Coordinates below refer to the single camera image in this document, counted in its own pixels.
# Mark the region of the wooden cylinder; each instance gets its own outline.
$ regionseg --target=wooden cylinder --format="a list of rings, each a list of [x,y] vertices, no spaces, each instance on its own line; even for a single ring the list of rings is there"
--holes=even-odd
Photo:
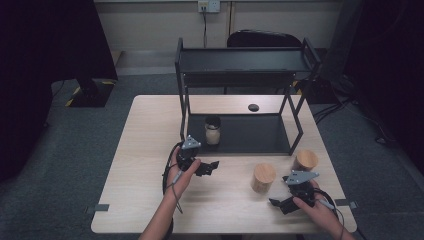
[[[318,165],[318,157],[311,150],[300,150],[293,162],[293,170],[297,171],[311,171]]]
[[[251,186],[257,193],[266,193],[276,177],[274,167],[268,163],[260,163],[255,166]]]

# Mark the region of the wooden table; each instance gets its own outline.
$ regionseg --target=wooden table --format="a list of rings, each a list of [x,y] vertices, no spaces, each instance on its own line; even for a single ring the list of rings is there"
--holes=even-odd
[[[261,113],[278,112],[283,96],[192,95],[196,112],[248,113],[251,103]],[[293,96],[295,103],[299,96]],[[302,211],[283,215],[268,198],[290,196],[282,177],[300,149],[310,149],[319,158],[316,181],[333,199],[344,199],[333,165],[307,104],[299,112],[304,135],[292,156],[209,155],[203,162],[220,161],[211,176],[193,176],[180,204],[184,214],[174,214],[174,233],[256,234],[314,233],[321,230]],[[283,119],[290,141],[297,131],[288,105]],[[99,204],[109,204],[106,212],[96,212],[91,228],[96,233],[141,233],[162,199],[162,173],[172,147],[180,141],[181,108],[177,95],[145,95],[134,99],[125,128],[103,189]],[[277,179],[266,194],[250,186],[258,163],[269,163]],[[346,228],[353,232],[356,222],[347,206],[338,207]]]

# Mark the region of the black curtain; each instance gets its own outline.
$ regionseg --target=black curtain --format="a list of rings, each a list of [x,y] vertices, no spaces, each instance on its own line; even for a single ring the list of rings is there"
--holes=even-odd
[[[92,0],[0,3],[0,180],[16,175],[39,138],[51,83],[116,79]]]

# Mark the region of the jar lid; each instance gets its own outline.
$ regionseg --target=jar lid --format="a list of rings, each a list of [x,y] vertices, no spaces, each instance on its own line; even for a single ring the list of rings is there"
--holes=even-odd
[[[216,128],[221,127],[221,118],[219,118],[218,116],[214,115],[214,116],[208,116],[205,119],[205,123],[208,125],[213,125]]]

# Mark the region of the forearm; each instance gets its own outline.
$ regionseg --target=forearm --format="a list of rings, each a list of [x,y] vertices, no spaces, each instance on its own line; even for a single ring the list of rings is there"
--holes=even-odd
[[[158,239],[161,240],[165,236],[174,215],[177,201],[174,195],[165,194],[158,209],[150,220],[139,240]]]

